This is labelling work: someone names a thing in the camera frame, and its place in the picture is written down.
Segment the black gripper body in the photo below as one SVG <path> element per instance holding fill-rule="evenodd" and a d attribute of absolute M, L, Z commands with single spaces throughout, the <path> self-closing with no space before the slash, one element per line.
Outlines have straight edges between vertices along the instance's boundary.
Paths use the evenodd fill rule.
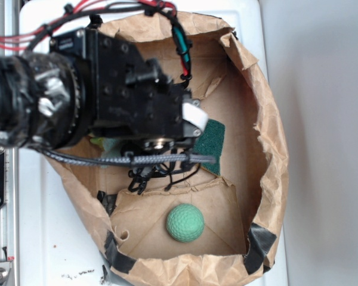
<path fill-rule="evenodd" d="M 94 136 L 142 149 L 191 148 L 205 131 L 208 115 L 191 91 L 133 43 L 78 29 L 56 36 L 50 52 L 68 61 L 80 95 L 79 123 Z"/>

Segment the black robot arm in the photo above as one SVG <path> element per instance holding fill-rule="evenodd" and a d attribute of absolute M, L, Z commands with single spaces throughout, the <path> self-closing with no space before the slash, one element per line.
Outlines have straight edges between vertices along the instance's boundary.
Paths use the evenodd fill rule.
<path fill-rule="evenodd" d="M 96 30 L 51 40 L 46 54 L 0 57 L 0 146 L 55 150 L 83 137 L 190 147 L 208 115 L 154 58 Z"/>

